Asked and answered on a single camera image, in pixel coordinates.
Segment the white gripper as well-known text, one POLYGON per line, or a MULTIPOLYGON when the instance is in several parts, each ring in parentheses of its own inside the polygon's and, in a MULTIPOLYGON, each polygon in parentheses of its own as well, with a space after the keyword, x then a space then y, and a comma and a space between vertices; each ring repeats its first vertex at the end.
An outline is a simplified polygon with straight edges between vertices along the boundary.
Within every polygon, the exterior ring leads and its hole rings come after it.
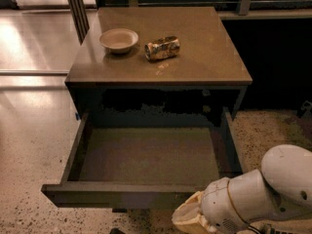
POLYGON ((224 177, 211 182, 204 193, 195 192, 174 211, 174 226, 186 234, 209 234, 210 226, 223 234, 247 229, 249 224, 240 216, 235 204, 243 202, 240 193, 250 184, 248 176, 224 177))

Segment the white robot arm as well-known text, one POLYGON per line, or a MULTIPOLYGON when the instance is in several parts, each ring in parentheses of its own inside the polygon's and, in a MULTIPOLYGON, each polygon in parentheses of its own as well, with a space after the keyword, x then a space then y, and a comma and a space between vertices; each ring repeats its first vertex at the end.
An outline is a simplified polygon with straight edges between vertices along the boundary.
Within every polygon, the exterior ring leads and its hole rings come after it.
POLYGON ((261 168, 211 182, 174 212, 187 234, 236 234, 256 221, 293 219, 312 212, 312 152, 290 144, 270 148, 261 168))

